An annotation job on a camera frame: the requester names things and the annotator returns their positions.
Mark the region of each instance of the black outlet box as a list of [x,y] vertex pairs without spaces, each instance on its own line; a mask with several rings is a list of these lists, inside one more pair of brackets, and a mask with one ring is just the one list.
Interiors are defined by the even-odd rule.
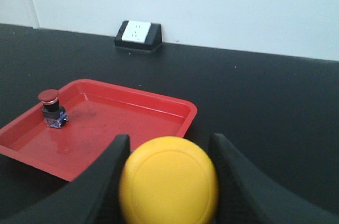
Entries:
[[133,48],[141,50],[154,50],[163,43],[161,24],[151,23],[144,43],[122,40],[122,35],[126,29],[128,21],[123,21],[119,32],[114,40],[116,47]]

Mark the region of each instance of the red mushroom button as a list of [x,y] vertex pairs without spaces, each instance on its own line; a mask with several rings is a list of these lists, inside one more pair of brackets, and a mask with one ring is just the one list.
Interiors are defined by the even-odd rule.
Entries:
[[39,101],[45,105],[52,105],[58,101],[59,91],[55,89],[48,89],[41,92],[38,96]]

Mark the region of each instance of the white wall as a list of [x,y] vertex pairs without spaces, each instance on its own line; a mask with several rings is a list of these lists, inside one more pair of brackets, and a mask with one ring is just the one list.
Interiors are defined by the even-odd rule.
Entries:
[[339,60],[339,0],[33,0],[42,28],[116,35],[161,23],[165,42]]
[[0,22],[39,27],[32,0],[0,0]]

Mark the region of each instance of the table surface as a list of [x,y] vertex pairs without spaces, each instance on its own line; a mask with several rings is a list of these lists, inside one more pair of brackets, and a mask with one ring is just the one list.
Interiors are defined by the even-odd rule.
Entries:
[[[131,51],[113,37],[0,24],[0,128],[80,78],[193,102],[187,139],[207,150],[223,133],[276,182],[339,214],[339,62],[168,43]],[[65,184],[0,155],[0,218]]]

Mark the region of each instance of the white power socket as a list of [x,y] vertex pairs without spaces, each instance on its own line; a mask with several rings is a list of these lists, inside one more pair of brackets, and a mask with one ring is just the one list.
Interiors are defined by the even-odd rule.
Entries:
[[150,25],[151,23],[149,22],[128,21],[121,40],[145,43]]

